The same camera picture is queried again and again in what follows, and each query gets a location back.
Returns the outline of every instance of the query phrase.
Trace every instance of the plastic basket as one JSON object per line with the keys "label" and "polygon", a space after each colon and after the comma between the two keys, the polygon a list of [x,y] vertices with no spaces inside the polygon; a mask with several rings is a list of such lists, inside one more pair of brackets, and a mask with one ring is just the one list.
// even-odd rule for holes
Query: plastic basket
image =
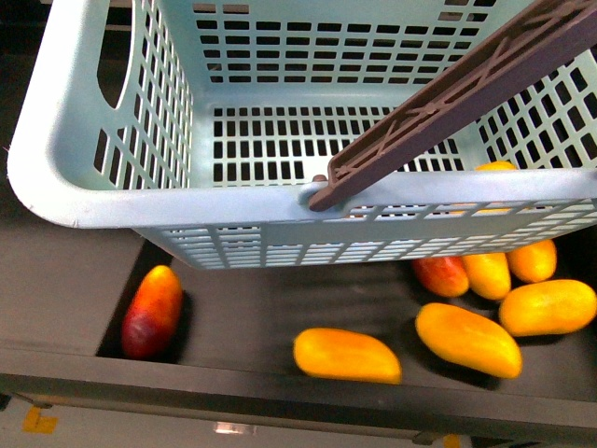
{"label": "plastic basket", "polygon": [[[133,228],[207,269],[502,251],[587,227],[590,51],[341,205],[307,205],[332,155],[530,3],[135,1],[112,108],[108,1],[56,0],[10,182],[45,219]],[[471,171],[493,160],[525,170]]]}

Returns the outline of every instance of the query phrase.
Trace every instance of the basket grid holes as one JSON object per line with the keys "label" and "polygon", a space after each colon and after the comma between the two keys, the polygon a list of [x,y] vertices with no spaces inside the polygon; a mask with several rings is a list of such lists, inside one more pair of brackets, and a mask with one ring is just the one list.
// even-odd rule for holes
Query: basket grid holes
{"label": "basket grid holes", "polygon": [[[375,122],[389,106],[216,107],[213,109],[215,187],[308,182],[305,163],[327,161]],[[463,171],[454,139],[431,148],[398,171]]]}
{"label": "basket grid holes", "polygon": [[579,55],[479,119],[490,161],[521,169],[597,167],[597,84],[583,74],[594,58]]}
{"label": "basket grid holes", "polygon": [[248,5],[201,3],[192,10],[215,84],[426,84],[477,42],[495,2],[444,4],[441,26],[260,21]]}
{"label": "basket grid holes", "polygon": [[117,189],[189,187],[193,97],[160,9],[144,2],[142,62],[130,126],[101,129],[94,167]]}

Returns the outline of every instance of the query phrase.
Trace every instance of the yellow label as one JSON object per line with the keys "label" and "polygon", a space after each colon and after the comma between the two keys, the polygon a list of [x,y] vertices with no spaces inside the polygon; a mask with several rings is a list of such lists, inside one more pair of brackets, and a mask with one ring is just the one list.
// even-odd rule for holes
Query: yellow label
{"label": "yellow label", "polygon": [[456,434],[444,436],[444,448],[460,448],[460,438]]}
{"label": "yellow label", "polygon": [[22,422],[22,430],[37,434],[51,434],[57,423],[58,417],[44,417],[41,414],[41,409],[32,406]]}

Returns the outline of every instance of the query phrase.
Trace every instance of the yellow mango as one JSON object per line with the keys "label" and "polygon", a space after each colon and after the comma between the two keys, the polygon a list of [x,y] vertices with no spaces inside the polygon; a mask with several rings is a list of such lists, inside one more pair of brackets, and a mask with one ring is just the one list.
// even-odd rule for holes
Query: yellow mango
{"label": "yellow mango", "polygon": [[487,317],[454,305],[428,303],[415,326],[423,343],[446,361],[499,378],[517,378],[522,372],[516,341]]}
{"label": "yellow mango", "polygon": [[310,376],[397,385],[402,368],[381,341],[345,329],[305,329],[295,339],[294,358]]}
{"label": "yellow mango", "polygon": [[558,257],[552,240],[539,241],[506,253],[510,271],[525,283],[548,280],[556,272]]}
{"label": "yellow mango", "polygon": [[502,300],[512,287],[506,254],[464,255],[466,275],[470,288],[490,301]]}
{"label": "yellow mango", "polygon": [[477,171],[501,171],[501,170],[516,170],[516,166],[509,161],[492,161],[475,168]]}
{"label": "yellow mango", "polygon": [[565,334],[597,315],[597,297],[577,280],[549,280],[513,289],[500,305],[500,322],[512,336]]}

